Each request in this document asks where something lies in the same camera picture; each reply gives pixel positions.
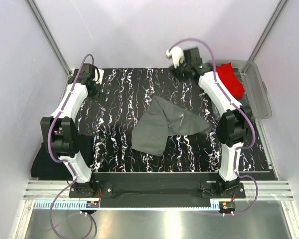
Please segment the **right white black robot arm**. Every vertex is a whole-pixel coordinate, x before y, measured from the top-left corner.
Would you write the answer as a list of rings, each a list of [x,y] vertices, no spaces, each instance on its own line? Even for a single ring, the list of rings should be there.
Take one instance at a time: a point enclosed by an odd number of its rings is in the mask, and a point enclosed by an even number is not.
[[[166,57],[172,60],[170,70],[173,75],[180,81],[194,80],[220,114],[216,136],[221,143],[221,166],[216,182],[207,193],[231,197],[239,189],[239,157],[245,148],[245,138],[249,133],[255,133],[251,123],[252,110],[249,106],[243,106],[227,90],[216,72],[215,64],[203,63],[198,48],[183,50],[175,46],[166,51]]]

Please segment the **right aluminium frame post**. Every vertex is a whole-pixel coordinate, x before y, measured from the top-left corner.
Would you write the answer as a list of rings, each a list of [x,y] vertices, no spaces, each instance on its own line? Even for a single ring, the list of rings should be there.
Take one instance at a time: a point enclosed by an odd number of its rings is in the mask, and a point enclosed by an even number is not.
[[[254,62],[258,54],[260,53],[261,49],[263,48],[264,44],[266,43],[270,33],[274,29],[276,23],[278,22],[279,18],[283,14],[285,8],[287,7],[289,0],[279,0],[278,4],[276,5],[272,15],[270,16],[264,30],[262,31],[251,55],[248,58],[248,62]]]

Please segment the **small connector board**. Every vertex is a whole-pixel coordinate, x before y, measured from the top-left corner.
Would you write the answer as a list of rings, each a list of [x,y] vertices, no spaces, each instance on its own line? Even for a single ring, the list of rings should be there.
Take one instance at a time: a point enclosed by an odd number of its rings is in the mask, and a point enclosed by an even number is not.
[[[222,216],[225,216],[227,214],[234,215],[234,212],[236,210],[236,202],[235,201],[228,201],[228,202],[220,202],[219,203],[220,210],[219,213]]]
[[[86,208],[99,208],[100,202],[99,201],[87,201]]]

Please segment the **front aluminium rail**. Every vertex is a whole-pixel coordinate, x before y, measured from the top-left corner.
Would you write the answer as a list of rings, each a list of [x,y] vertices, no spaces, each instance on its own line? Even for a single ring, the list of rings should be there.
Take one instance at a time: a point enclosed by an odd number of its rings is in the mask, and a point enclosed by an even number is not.
[[[269,201],[291,201],[293,195],[287,181],[243,181],[245,195],[247,199],[252,199],[258,188],[258,200]],[[24,192],[24,200],[52,200],[68,184],[65,181],[39,181],[30,180]]]

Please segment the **black folded t shirt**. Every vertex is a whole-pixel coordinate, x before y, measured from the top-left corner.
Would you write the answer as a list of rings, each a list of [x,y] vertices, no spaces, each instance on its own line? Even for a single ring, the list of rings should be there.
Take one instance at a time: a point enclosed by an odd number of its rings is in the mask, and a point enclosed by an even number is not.
[[[80,151],[88,167],[94,162],[94,138],[89,135],[80,135]],[[66,180],[71,179],[71,173],[63,163],[54,162],[44,143],[38,151],[32,164],[30,174],[32,178],[39,180]]]

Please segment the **left small connector board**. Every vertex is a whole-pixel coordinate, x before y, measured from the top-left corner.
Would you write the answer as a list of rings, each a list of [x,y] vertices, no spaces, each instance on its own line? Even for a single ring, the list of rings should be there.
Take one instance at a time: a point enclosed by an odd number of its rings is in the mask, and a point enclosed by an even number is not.
[[[99,201],[87,201],[86,208],[99,208],[100,202]]]

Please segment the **aluminium frame post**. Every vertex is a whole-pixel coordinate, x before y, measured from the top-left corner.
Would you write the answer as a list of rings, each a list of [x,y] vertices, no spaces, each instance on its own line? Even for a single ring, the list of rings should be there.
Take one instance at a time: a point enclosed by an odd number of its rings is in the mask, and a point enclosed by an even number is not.
[[[52,36],[52,33],[51,33],[51,31],[41,13],[37,3],[34,0],[25,0],[25,2],[27,3],[31,13],[33,14],[38,26],[40,27],[45,39],[47,40],[52,52],[54,53],[56,59],[59,62],[61,68],[63,69],[65,74],[67,76],[69,76],[71,73],[71,69],[68,66],[63,54],[61,53],[54,37]]]
[[[251,55],[248,58],[248,62],[254,62],[258,54],[260,53],[261,49],[263,48],[264,44],[266,43],[270,33],[274,29],[276,23],[278,22],[279,18],[283,14],[285,8],[287,7],[289,0],[279,0],[278,4],[276,5],[272,15],[270,16],[264,30],[262,31]]]

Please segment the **red t shirt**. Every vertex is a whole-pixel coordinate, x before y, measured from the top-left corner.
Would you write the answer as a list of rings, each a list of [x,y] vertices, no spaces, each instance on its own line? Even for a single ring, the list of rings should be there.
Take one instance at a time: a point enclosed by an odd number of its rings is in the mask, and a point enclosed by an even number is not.
[[[216,72],[229,93],[233,97],[241,99],[243,97],[243,93],[245,92],[245,88],[236,77],[232,64],[226,63],[216,66]]]

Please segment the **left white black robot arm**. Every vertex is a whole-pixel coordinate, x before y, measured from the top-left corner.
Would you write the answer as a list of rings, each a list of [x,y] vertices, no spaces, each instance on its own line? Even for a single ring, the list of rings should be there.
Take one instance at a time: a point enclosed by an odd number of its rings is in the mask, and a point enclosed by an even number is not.
[[[98,185],[90,166],[93,137],[79,133],[75,118],[86,99],[104,100],[104,70],[85,63],[68,80],[65,95],[57,109],[40,122],[43,142],[54,162],[62,163],[72,176],[71,197],[94,197]]]

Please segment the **right small connector board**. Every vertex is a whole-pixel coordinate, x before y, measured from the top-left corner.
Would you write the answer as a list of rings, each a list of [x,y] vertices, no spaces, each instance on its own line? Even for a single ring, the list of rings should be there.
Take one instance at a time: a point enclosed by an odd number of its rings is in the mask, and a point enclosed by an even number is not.
[[[220,202],[219,203],[220,210],[219,213],[222,216],[225,216],[227,214],[234,215],[234,212],[236,210],[236,202],[235,201],[228,201],[228,202]]]

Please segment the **black marble pattern mat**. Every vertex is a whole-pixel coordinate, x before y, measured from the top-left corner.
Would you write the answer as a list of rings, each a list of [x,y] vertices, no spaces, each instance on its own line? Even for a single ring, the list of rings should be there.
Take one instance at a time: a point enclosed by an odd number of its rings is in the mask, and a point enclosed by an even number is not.
[[[93,172],[216,172],[221,144],[215,129],[208,134],[171,136],[162,156],[132,149],[132,130],[159,96],[216,126],[209,96],[193,81],[177,82],[167,68],[106,69],[106,99],[87,99],[75,123],[81,134],[93,137]]]

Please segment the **left aluminium frame post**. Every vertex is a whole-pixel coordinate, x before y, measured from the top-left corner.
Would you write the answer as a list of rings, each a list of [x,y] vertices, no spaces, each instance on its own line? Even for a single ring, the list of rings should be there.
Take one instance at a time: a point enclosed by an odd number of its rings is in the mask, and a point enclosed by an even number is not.
[[[71,69],[68,66],[63,54],[61,53],[54,37],[52,36],[52,33],[51,33],[51,31],[41,13],[37,3],[34,0],[25,0],[25,2],[27,3],[31,13],[33,14],[38,26],[40,27],[45,39],[47,40],[52,52],[54,53],[56,59],[59,62],[61,68],[63,69],[65,74],[67,76],[69,76],[71,73]]]

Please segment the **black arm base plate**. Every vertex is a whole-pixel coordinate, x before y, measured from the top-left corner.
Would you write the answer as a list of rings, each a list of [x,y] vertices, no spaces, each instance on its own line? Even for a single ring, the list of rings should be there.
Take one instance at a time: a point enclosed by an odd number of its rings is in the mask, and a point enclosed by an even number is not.
[[[215,192],[217,173],[93,173],[101,189],[101,208],[163,209],[202,208],[211,199],[231,200],[246,197],[243,185],[233,193]]]

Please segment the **grey t shirt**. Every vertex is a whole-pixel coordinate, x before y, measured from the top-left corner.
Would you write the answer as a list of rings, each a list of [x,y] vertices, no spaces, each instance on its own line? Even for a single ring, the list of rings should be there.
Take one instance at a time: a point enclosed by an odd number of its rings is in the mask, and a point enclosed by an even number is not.
[[[212,125],[198,115],[153,96],[149,108],[132,130],[132,149],[162,156],[168,137],[206,134],[211,128]]]

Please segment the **clear plastic bin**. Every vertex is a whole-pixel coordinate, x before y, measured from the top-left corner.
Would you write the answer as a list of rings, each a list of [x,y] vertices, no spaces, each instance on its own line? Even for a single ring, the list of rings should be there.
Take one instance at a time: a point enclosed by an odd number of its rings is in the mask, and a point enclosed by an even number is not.
[[[272,116],[271,106],[267,96],[267,88],[263,82],[258,66],[244,60],[216,60],[216,65],[231,63],[235,76],[243,84],[245,92],[238,101],[249,105],[252,109],[252,122],[268,119]]]

